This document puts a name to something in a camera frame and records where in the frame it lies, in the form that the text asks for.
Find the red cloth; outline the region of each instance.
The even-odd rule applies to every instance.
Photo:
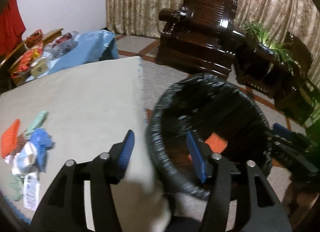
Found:
[[[0,55],[14,50],[26,30],[21,19],[17,0],[9,0],[0,14]]]

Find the barcode label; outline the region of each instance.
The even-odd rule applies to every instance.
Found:
[[[31,175],[26,175],[23,184],[23,205],[25,208],[36,211],[39,204],[39,181]]]

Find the silver bolt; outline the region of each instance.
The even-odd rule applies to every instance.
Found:
[[[248,165],[249,167],[254,167],[254,166],[256,165],[256,163],[255,163],[253,160],[248,160],[248,161],[247,161],[247,165]]]
[[[108,159],[110,157],[110,154],[107,152],[103,152],[100,154],[100,159]]]
[[[72,165],[74,165],[76,162],[73,159],[69,159],[66,161],[66,166],[67,167],[71,167]]]
[[[216,159],[216,160],[219,160],[219,159],[222,158],[222,156],[221,156],[221,154],[215,152],[215,153],[212,154],[212,158]]]

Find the trash can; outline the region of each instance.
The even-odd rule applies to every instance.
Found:
[[[233,84],[200,73],[164,92],[148,126],[149,153],[165,192],[208,199],[210,187],[200,183],[188,159],[189,129],[203,142],[215,132],[228,141],[222,155],[238,163],[254,160],[266,176],[270,173],[268,122],[260,108]]]

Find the pile of trash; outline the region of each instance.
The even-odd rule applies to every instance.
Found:
[[[30,127],[19,134],[20,120],[15,122],[1,137],[1,156],[12,166],[12,200],[23,198],[24,206],[33,211],[39,204],[39,173],[45,172],[47,150],[53,142],[41,128],[48,113],[41,111],[33,120]]]

